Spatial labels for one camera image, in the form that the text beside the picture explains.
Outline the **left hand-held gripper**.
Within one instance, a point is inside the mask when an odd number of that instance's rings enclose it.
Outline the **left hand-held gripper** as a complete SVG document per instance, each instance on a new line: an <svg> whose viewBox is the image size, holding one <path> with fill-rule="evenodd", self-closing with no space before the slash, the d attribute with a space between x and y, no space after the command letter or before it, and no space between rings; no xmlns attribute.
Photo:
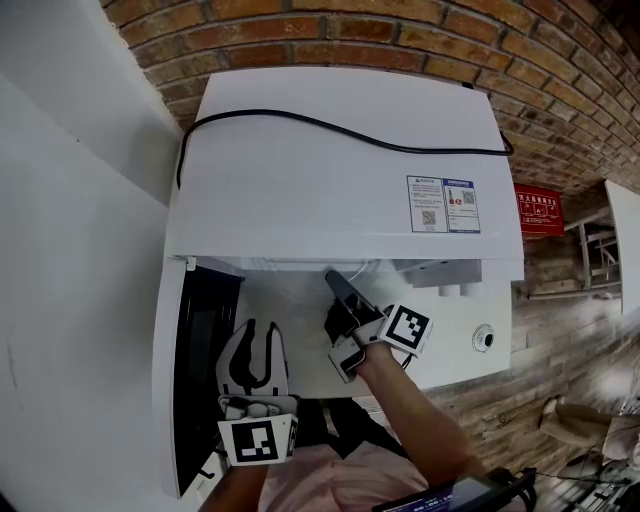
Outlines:
<svg viewBox="0 0 640 512"><path fill-rule="evenodd" d="M282 333L275 322L270 323L265 336L264 372L257 380L250 368L255 326L254 319L243 323L226 342L216 363L219 390L235 394L218 399L224 415L218 429L232 466L287 462L296 444L299 398L288 395ZM253 388L257 396L241 396Z"/></svg>

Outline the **person's pink shirt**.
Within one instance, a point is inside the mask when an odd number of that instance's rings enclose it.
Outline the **person's pink shirt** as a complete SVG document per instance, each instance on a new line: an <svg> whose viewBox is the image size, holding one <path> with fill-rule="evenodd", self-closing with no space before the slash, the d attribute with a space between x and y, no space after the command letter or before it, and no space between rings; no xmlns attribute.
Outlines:
<svg viewBox="0 0 640 512"><path fill-rule="evenodd" d="M258 512L371 512L427 488L409 460L370 443L346 458L327 445L304 447L269 467Z"/></svg>

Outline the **white folding table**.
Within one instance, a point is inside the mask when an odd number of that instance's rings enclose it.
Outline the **white folding table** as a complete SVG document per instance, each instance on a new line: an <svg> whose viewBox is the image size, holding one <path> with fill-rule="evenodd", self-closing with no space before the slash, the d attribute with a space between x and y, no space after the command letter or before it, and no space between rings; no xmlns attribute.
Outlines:
<svg viewBox="0 0 640 512"><path fill-rule="evenodd" d="M640 311L640 195L610 180L604 182L607 204L592 213L564 225L566 232L576 230L580 222L594 221L613 226L618 240L621 264L621 286L605 291L579 289L563 292L530 294L530 300L552 300L613 294L618 292L621 314L629 316Z"/></svg>

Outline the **white wooden chair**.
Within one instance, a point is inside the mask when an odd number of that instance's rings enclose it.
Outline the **white wooden chair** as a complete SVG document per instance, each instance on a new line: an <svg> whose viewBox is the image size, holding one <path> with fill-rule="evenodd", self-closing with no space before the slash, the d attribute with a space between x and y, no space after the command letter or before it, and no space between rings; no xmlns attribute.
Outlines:
<svg viewBox="0 0 640 512"><path fill-rule="evenodd" d="M605 291L621 286L621 264L613 226L594 221L576 225L582 257L585 291Z"/></svg>

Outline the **person's black trousers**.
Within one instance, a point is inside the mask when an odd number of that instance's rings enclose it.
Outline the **person's black trousers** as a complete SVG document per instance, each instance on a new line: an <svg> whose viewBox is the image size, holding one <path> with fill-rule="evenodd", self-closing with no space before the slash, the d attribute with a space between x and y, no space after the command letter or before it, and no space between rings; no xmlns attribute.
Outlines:
<svg viewBox="0 0 640 512"><path fill-rule="evenodd" d="M328 445L342 459L364 442L408 459L400 443L351 398L302 399L295 448Z"/></svg>

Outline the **microwave door with dark window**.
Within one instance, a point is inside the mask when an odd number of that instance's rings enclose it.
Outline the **microwave door with dark window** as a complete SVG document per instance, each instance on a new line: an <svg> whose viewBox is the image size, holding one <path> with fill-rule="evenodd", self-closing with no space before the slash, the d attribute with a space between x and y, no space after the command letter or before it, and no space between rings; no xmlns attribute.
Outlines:
<svg viewBox="0 0 640 512"><path fill-rule="evenodd" d="M242 278L164 260L152 357L152 411L161 486L182 498L216 451L216 362L234 331Z"/></svg>

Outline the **blue bordered label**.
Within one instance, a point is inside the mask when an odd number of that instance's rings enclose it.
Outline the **blue bordered label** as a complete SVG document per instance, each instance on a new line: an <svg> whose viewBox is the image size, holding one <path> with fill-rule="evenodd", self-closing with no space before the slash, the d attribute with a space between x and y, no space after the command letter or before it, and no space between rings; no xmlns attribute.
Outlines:
<svg viewBox="0 0 640 512"><path fill-rule="evenodd" d="M449 232L480 234L481 225L474 183L468 180L444 179L443 190Z"/></svg>

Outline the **white warning label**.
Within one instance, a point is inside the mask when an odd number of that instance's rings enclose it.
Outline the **white warning label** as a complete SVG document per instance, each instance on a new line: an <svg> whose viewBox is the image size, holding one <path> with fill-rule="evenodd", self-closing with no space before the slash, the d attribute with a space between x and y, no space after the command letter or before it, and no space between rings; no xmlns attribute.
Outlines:
<svg viewBox="0 0 640 512"><path fill-rule="evenodd" d="M406 180L412 231L448 233L443 180L411 175Z"/></svg>

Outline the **person's left forearm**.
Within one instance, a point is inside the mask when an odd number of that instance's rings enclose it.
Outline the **person's left forearm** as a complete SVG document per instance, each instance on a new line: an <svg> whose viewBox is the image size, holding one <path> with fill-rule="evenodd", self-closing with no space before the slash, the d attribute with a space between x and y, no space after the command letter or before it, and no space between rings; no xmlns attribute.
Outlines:
<svg viewBox="0 0 640 512"><path fill-rule="evenodd" d="M268 465L232 467L198 512L258 512Z"/></svg>

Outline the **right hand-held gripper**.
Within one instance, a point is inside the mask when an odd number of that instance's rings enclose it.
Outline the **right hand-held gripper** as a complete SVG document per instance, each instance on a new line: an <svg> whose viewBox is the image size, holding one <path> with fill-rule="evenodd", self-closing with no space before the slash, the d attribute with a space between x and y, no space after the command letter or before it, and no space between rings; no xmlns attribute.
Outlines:
<svg viewBox="0 0 640 512"><path fill-rule="evenodd" d="M405 354L403 369L421 355L433 329L429 317L400 303L380 310L335 269L326 272L325 281L335 296L324 322L332 344L329 359L345 383L355 379L370 345L385 343Z"/></svg>

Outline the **white microwave oven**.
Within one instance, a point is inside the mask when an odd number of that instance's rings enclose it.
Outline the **white microwave oven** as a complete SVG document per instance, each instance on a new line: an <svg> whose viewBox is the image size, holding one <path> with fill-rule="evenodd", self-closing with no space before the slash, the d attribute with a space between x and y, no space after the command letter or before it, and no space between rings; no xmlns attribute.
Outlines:
<svg viewBox="0 0 640 512"><path fill-rule="evenodd" d="M470 85L349 68L214 74L181 156L170 256L476 260L486 281L524 276L505 144ZM481 233L414 233L409 175L472 181Z"/></svg>

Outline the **person's right forearm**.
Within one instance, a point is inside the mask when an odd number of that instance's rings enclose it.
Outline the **person's right forearm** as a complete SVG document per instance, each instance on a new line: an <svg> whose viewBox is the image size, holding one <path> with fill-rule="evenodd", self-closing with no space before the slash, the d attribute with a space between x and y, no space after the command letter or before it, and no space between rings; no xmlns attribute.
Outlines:
<svg viewBox="0 0 640 512"><path fill-rule="evenodd" d="M368 345L365 360L356 372L428 484L437 486L487 473L463 429L429 401L394 358L388 344Z"/></svg>

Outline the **dark screen device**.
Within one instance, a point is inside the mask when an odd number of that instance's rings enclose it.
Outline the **dark screen device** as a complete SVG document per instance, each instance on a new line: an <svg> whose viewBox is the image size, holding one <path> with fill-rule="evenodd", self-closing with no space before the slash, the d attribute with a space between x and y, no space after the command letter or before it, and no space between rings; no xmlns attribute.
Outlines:
<svg viewBox="0 0 640 512"><path fill-rule="evenodd" d="M536 475L535 468L517 475L496 468L376 505L372 512L534 512Z"/></svg>

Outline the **red fire equipment box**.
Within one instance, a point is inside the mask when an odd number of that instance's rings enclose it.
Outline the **red fire equipment box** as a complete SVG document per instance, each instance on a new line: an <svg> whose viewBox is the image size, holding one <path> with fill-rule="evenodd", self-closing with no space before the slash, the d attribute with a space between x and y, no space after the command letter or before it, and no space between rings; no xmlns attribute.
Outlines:
<svg viewBox="0 0 640 512"><path fill-rule="evenodd" d="M514 185L524 240L565 234L561 196L551 189Z"/></svg>

